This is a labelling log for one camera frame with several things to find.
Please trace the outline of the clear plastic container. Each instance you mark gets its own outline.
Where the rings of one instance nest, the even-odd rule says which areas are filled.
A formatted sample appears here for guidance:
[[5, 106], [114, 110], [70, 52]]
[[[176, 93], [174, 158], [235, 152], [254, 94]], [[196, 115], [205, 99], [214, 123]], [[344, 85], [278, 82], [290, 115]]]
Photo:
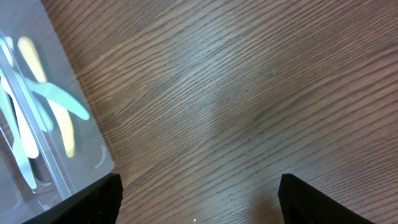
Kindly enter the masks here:
[[[68, 157], [48, 99], [31, 90], [22, 94], [13, 69], [1, 50], [1, 78], [5, 78], [11, 87], [39, 150], [37, 158], [27, 157], [37, 183], [37, 188], [32, 190], [12, 154], [14, 138], [1, 111], [1, 222], [24, 223], [109, 174], [113, 161], [42, 3], [2, 1], [1, 37], [12, 39], [14, 64], [21, 76], [38, 83], [17, 45], [20, 37], [30, 38], [39, 54], [47, 82], [71, 94], [90, 113], [90, 118], [83, 120], [67, 110], [75, 137], [75, 155]], [[44, 107], [53, 122], [52, 131], [41, 130], [27, 98], [33, 98]]]

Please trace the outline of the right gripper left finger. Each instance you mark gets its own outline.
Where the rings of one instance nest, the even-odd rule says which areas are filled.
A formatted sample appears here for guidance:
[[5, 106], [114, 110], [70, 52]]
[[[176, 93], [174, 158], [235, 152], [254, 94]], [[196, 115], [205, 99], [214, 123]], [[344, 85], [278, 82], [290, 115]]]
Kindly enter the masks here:
[[24, 224], [115, 224], [122, 200], [121, 176], [110, 173]]

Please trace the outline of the cream yellow plastic knife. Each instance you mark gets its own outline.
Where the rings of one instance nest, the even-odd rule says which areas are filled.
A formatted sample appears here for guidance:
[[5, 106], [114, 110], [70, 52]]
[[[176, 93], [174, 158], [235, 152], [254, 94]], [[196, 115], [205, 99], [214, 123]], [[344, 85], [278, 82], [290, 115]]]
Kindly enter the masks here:
[[[28, 37], [20, 37], [17, 45], [36, 80], [39, 83], [47, 83], [47, 76], [33, 41]], [[48, 100], [48, 103], [60, 128], [66, 155], [73, 157], [75, 155], [75, 137], [71, 117], [68, 111], [58, 103], [52, 100]]]

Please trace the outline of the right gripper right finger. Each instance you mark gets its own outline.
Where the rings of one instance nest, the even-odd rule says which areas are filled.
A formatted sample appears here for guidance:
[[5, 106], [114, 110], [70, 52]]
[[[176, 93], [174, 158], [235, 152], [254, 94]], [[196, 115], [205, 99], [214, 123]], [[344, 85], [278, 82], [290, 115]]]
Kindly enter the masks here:
[[285, 224], [373, 224], [293, 174], [283, 174], [278, 198]]

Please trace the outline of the pale blue plastic knife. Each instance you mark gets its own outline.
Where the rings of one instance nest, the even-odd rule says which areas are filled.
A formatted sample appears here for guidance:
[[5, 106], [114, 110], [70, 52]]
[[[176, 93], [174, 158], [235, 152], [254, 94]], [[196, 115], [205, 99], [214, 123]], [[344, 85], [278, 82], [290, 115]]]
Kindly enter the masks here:
[[3, 87], [1, 87], [1, 111], [14, 138], [14, 142], [12, 144], [12, 154], [16, 160], [17, 166], [28, 186], [32, 190], [34, 190], [37, 188], [37, 183], [35, 181], [30, 162], [26, 157], [24, 149], [22, 147], [21, 137], [17, 128], [16, 119], [11, 108], [11, 101]]

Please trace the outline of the white plastic knife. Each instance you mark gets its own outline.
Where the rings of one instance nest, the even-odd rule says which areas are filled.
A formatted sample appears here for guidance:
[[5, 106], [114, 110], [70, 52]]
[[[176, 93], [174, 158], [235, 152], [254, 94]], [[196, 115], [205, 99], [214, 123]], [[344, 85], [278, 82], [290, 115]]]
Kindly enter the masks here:
[[36, 141], [33, 137], [33, 134], [30, 131], [30, 128], [27, 124], [27, 121], [25, 120], [25, 117], [21, 111], [21, 108], [11, 91], [11, 87], [9, 86], [7, 80], [5, 78], [1, 78], [1, 85], [4, 88], [4, 90], [7, 92], [7, 94], [10, 95], [13, 101], [14, 109], [16, 112], [16, 118], [17, 118], [17, 125], [19, 128], [19, 134], [20, 134], [20, 139], [22, 143], [22, 147], [24, 149], [24, 152], [28, 158], [35, 159], [39, 156], [39, 150], [36, 145]]
[[[1, 37], [1, 50], [4, 52], [7, 61], [9, 62], [10, 66], [15, 73], [16, 78], [18, 79], [20, 88], [22, 92], [26, 95], [29, 93], [27, 84], [30, 79], [23, 78], [21, 74], [18, 72], [16, 65], [14, 64], [14, 58], [12, 51], [14, 50], [13, 42], [10, 37]], [[35, 103], [33, 98], [28, 99], [27, 102], [29, 104], [32, 113], [40, 126], [41, 130], [44, 132], [52, 131], [53, 130], [53, 122], [49, 116], [49, 114], [45, 111], [44, 107], [40, 103]]]

